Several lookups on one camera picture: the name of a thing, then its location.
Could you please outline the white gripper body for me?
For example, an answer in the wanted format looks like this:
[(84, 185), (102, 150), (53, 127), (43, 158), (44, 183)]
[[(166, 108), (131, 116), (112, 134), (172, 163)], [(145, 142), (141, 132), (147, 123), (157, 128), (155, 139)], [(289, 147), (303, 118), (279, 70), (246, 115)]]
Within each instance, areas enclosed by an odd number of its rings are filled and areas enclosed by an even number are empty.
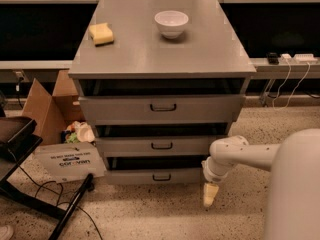
[(227, 177), (230, 167), (221, 165), (212, 157), (208, 157), (201, 162), (204, 178), (209, 183), (219, 184)]

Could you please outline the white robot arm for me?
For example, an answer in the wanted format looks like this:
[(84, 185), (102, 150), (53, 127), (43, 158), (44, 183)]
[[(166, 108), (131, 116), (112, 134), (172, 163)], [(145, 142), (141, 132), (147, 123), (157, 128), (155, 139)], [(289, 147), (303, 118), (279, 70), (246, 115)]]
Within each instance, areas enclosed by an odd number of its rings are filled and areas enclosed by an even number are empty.
[(263, 240), (320, 240), (320, 130), (306, 129), (280, 144), (251, 145), (242, 136), (214, 141), (202, 162), (204, 205), (236, 165), (269, 171)]

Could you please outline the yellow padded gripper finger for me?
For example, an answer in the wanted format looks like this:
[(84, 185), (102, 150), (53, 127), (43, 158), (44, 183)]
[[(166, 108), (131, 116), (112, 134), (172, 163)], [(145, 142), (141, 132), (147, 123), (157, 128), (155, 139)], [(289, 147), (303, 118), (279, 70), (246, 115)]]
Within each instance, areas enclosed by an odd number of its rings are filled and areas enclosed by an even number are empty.
[(219, 186), (213, 183), (205, 183), (203, 189), (203, 205), (210, 207), (219, 191)]

